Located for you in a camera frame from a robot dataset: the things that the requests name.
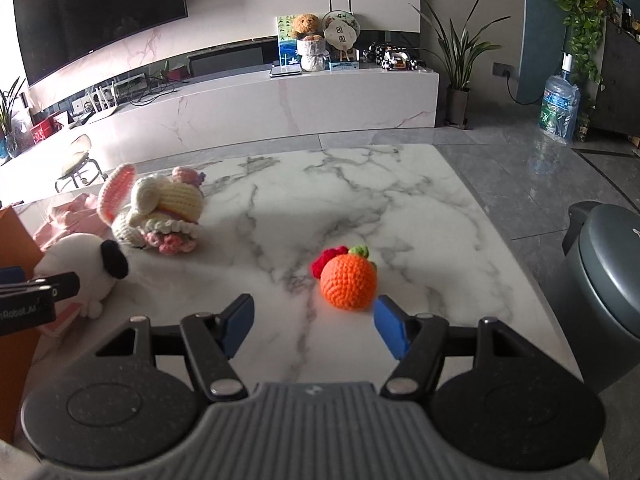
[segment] water bottle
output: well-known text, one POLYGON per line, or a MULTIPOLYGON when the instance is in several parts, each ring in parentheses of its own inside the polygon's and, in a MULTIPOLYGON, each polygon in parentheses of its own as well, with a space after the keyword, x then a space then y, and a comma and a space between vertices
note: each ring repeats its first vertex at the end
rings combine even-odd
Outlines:
POLYGON ((540 110, 540 128, 563 144, 572 142, 580 105, 580 90, 569 82, 573 62, 572 55, 564 53, 562 75, 546 80, 540 110))

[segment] teal wall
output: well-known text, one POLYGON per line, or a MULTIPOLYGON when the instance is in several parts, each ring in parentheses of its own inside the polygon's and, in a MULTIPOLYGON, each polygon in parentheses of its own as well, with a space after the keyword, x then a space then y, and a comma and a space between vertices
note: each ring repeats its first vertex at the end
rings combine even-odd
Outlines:
MULTIPOLYGON (((625 0, 640 16, 640 0, 625 0)), ((553 0, 526 0, 518 100, 530 102, 542 94, 548 77, 559 71, 564 41, 564 13, 553 0)))

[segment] orange crochet ball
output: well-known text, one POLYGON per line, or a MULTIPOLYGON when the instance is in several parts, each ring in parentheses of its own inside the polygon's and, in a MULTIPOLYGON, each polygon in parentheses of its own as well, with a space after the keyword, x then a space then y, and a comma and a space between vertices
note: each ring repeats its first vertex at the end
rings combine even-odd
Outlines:
POLYGON ((340 254, 320 276, 324 298, 343 310, 365 310, 376 295, 378 277, 372 263, 358 254, 340 254))

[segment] white plush dog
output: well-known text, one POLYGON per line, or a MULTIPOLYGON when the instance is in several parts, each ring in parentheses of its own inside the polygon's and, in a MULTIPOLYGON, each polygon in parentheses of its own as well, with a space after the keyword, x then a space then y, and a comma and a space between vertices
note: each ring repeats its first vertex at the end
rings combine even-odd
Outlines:
POLYGON ((43 334, 58 337, 77 316, 91 319, 100 316, 101 301, 117 280, 126 277, 129 264, 113 240, 75 233, 52 245, 33 272, 36 278, 74 272, 80 280, 76 296, 56 302, 56 320, 38 327, 43 334))

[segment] flat screen tv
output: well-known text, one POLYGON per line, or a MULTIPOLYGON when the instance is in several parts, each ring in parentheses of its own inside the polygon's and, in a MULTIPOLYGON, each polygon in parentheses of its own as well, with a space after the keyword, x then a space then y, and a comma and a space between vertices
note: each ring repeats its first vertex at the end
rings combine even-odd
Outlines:
POLYGON ((29 85, 114 41, 187 16, 185 0, 14 0, 29 85))

